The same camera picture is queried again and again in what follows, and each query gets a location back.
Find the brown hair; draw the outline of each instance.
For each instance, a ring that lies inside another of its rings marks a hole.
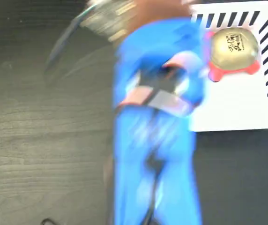
[[[128,34],[141,26],[168,18],[188,17],[190,5],[182,4],[181,0],[134,0],[135,17],[128,23]]]

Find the dark wooden table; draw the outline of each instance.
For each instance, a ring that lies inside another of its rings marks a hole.
[[[81,69],[52,87],[42,76],[83,5],[0,0],[0,225],[104,224],[113,50],[78,30],[57,71]],[[195,169],[205,225],[268,224],[268,130],[199,134]]]

